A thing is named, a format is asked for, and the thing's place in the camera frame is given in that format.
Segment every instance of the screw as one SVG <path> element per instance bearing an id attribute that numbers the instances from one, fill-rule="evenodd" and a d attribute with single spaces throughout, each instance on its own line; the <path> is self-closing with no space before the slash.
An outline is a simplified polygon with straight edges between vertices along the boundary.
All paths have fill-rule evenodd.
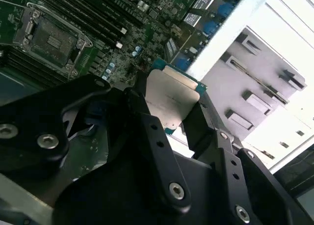
<path id="1" fill-rule="evenodd" d="M 182 186 L 180 186 L 176 182 L 170 183 L 169 191 L 170 191 L 171 195 L 178 200 L 181 200 L 184 198 L 184 190 L 183 190 Z"/>
<path id="2" fill-rule="evenodd" d="M 228 139 L 228 136 L 225 133 L 220 133 L 220 136 L 222 136 L 223 139 Z"/>
<path id="3" fill-rule="evenodd" d="M 251 151 L 247 151 L 247 153 L 249 154 L 249 156 L 251 156 L 252 158 L 254 158 L 254 154 Z"/>
<path id="4" fill-rule="evenodd" d="M 0 124 L 0 139 L 10 139 L 18 134 L 19 130 L 13 124 Z"/>
<path id="5" fill-rule="evenodd" d="M 65 69 L 66 69 L 66 70 L 71 70 L 72 68 L 73 68 L 73 66 L 70 65 L 70 64 L 65 65 Z"/>
<path id="6" fill-rule="evenodd" d="M 249 214 L 246 212 L 246 210 L 245 210 L 244 208 L 242 208 L 241 206 L 237 205 L 235 211 L 236 211 L 237 216 L 238 216 L 245 224 L 250 223 L 250 216 L 249 216 Z"/>
<path id="7" fill-rule="evenodd" d="M 38 18 L 38 17 L 39 17 L 39 13 L 37 11 L 34 11 L 33 18 Z"/>
<path id="8" fill-rule="evenodd" d="M 55 135 L 43 134 L 37 139 L 37 144 L 44 149 L 54 149 L 59 144 L 59 140 Z"/>
<path id="9" fill-rule="evenodd" d="M 83 45 L 84 45 L 84 42 L 83 42 L 81 39 L 79 39 L 79 40 L 78 40 L 78 46 L 81 47 L 81 46 L 83 46 Z"/>

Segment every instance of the capacitor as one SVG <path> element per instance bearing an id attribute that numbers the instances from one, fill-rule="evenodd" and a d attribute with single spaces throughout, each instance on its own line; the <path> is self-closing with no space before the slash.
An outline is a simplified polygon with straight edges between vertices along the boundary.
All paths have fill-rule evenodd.
<path id="1" fill-rule="evenodd" d="M 141 50 L 142 50 L 141 46 L 136 46 L 136 47 L 135 47 L 135 51 L 136 51 L 137 53 L 139 53 Z"/>
<path id="2" fill-rule="evenodd" d="M 113 69 L 116 65 L 114 63 L 110 63 L 109 66 Z"/>

